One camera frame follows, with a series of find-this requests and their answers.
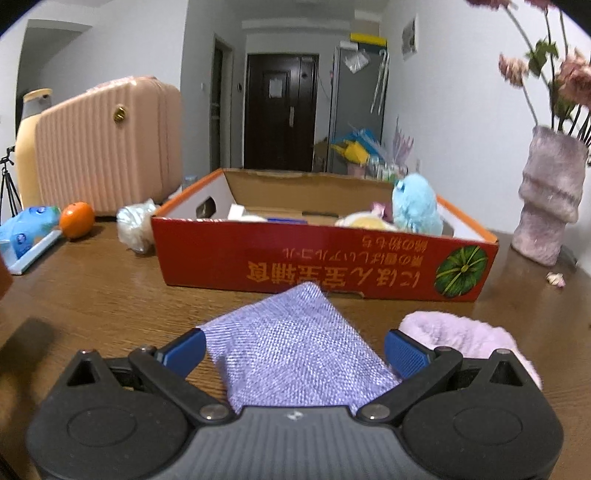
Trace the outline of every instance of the pink flower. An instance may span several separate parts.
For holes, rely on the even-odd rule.
[[[557,80],[565,100],[591,108],[591,66],[579,50],[567,55]]]
[[[530,68],[524,60],[508,59],[501,53],[499,55],[499,71],[511,85],[523,87],[523,78],[529,75]]]
[[[473,7],[490,7],[493,10],[498,10],[499,7],[508,7],[511,0],[466,0]]]
[[[548,11],[549,7],[553,7],[554,5],[550,0],[525,0],[529,3],[532,7],[538,7],[540,10],[544,12]]]

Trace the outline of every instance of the blue toy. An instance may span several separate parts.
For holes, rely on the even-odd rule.
[[[441,235],[443,221],[437,213],[437,197],[418,173],[400,180],[392,193],[394,225],[403,232]]]

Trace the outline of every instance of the paper notice on door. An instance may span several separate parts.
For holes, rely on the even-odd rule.
[[[283,97],[283,80],[271,79],[269,81],[269,98]]]

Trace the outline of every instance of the purple cloth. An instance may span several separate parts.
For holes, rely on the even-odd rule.
[[[200,328],[236,412],[246,405],[347,405],[355,413],[400,383],[312,283]],[[541,387],[534,367],[502,328],[448,313],[415,312],[400,330],[428,348],[451,346],[469,358],[488,358],[497,348],[513,350]]]

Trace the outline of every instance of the doorway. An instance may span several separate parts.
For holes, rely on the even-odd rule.
[[[216,38],[213,45],[212,88],[209,107],[211,171],[232,166],[232,75],[233,51]]]
[[[244,167],[312,171],[318,55],[248,56]]]

